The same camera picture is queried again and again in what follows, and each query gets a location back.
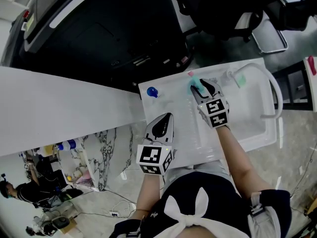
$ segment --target blue bottle cap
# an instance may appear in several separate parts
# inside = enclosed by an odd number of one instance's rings
[[[64,146],[62,145],[62,143],[59,143],[56,146],[59,149],[59,151],[62,151],[64,149]]]
[[[147,94],[149,95],[149,96],[151,96],[151,97],[155,97],[155,98],[157,98],[158,97],[158,90],[157,89],[155,89],[153,86],[151,86],[151,87],[149,87],[148,89],[147,89]]]

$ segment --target marble wall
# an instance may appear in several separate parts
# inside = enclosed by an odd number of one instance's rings
[[[99,191],[135,162],[137,146],[142,143],[145,128],[146,123],[142,121],[83,137],[88,168]]]

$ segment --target blue object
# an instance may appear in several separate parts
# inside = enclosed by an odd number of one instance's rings
[[[68,140],[68,143],[70,145],[70,149],[75,149],[76,148],[76,142],[74,139]]]
[[[190,87],[191,87],[192,85],[195,86],[195,87],[197,88],[197,90],[198,90],[201,94],[205,93],[205,87],[203,86],[203,84],[200,82],[199,79],[198,79],[198,81],[199,81],[199,84],[200,84],[200,85],[198,85],[198,84],[197,84],[197,81],[196,81],[195,79],[193,79],[193,78],[189,81],[189,83],[188,83],[188,85],[187,85],[187,94],[188,94],[188,95],[192,95],[192,91],[190,90]]]
[[[56,144],[56,146],[59,149],[59,151],[62,151],[64,149],[64,146],[62,145],[62,143]]]
[[[153,86],[151,86],[151,87],[149,87],[148,89],[147,89],[147,94],[149,95],[149,96],[151,96],[151,97],[155,97],[155,98],[157,98],[158,97],[158,90],[157,89],[155,89]]]
[[[204,86],[203,86],[203,84],[200,82],[200,79],[199,79],[197,76],[195,76],[195,75],[192,76],[192,79],[193,79],[193,81],[194,81],[194,86],[195,86],[200,92],[203,92],[203,91],[204,91]]]

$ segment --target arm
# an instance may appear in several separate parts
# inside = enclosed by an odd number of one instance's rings
[[[159,176],[145,175],[137,201],[137,209],[130,219],[141,220],[160,199]]]
[[[31,172],[32,180],[35,181],[38,186],[40,186],[38,177],[36,176],[36,173],[34,172],[34,165],[30,163],[29,165],[30,165],[29,170]]]
[[[228,127],[222,126],[216,130],[230,173],[241,196],[250,198],[252,192],[272,189],[266,181],[259,177],[248,155]]]

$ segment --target office chair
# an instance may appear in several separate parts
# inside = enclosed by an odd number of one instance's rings
[[[247,42],[252,31],[258,27],[263,17],[265,5],[276,0],[177,0],[180,12],[190,15],[196,27],[184,35],[204,31],[216,38],[228,40],[241,36]],[[235,29],[244,13],[250,13],[247,28]]]
[[[274,54],[284,52],[288,49],[288,44],[281,31],[304,31],[307,27],[310,16],[317,14],[317,0],[301,0],[296,2],[285,2],[277,0],[268,4],[264,11],[268,15],[269,20],[276,29],[283,45],[283,49],[264,51],[254,34],[252,34],[261,54]]]

